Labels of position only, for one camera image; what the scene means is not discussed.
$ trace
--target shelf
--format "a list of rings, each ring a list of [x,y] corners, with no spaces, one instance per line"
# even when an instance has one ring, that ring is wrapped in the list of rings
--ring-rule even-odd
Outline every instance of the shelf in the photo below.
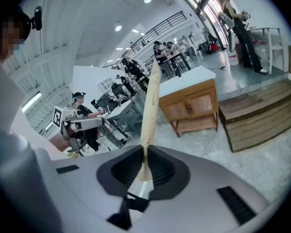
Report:
[[[181,121],[177,121],[176,132],[188,132],[195,130],[204,130],[209,128],[215,128],[216,122],[213,114],[195,117],[191,119],[185,119]]]

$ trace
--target wooden step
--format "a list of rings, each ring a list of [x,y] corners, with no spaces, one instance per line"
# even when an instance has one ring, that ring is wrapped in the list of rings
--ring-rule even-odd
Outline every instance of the wooden step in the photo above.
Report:
[[[227,124],[232,152],[264,143],[291,127],[291,98],[285,103],[251,118]]]
[[[223,124],[241,121],[271,110],[291,98],[291,81],[279,81],[263,89],[219,102]]]

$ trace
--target concrete floor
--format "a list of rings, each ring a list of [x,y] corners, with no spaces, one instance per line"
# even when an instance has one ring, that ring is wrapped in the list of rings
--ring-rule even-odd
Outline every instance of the concrete floor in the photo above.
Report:
[[[219,52],[208,55],[203,59],[189,61],[189,64],[192,67],[203,65],[209,69],[220,68],[225,65],[224,54]],[[218,94],[235,91],[238,88],[244,88],[282,75],[282,71],[277,68],[273,68],[273,74],[270,76],[255,73],[253,69],[243,68],[239,65],[231,67],[227,65],[224,70],[215,69],[213,71],[217,74],[216,87]],[[122,135],[118,132],[114,132],[114,134],[119,139],[122,138]],[[111,150],[116,149],[107,139],[103,139],[103,141]],[[131,133],[127,146],[138,144],[140,144],[140,135]],[[159,110],[154,144],[209,159],[223,165],[255,187],[269,202],[283,196],[291,185],[291,128],[262,145],[232,153],[221,123],[218,133],[215,129],[208,129],[182,133],[180,138],[177,138],[166,117]],[[95,154],[107,151],[108,149],[102,146]],[[135,182],[129,191],[147,198],[151,189],[153,189],[153,186],[150,183]]]

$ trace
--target white ceiling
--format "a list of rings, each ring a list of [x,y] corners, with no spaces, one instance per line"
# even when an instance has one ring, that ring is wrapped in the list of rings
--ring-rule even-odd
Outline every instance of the white ceiling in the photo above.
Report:
[[[32,30],[24,50],[4,64],[11,79],[26,94],[42,96],[26,112],[31,126],[43,131],[51,122],[55,105],[73,106],[69,85],[77,61],[103,66],[124,37],[155,6],[166,0],[23,0],[31,17],[43,8],[41,31]],[[123,26],[115,32],[117,21]]]

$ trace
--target bucket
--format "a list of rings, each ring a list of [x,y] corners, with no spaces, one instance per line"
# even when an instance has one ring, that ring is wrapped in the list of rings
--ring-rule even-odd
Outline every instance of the bucket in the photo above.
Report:
[[[227,57],[228,57],[228,62],[231,66],[235,66],[235,65],[239,64],[235,50],[233,52],[226,50],[226,53],[227,53]]]

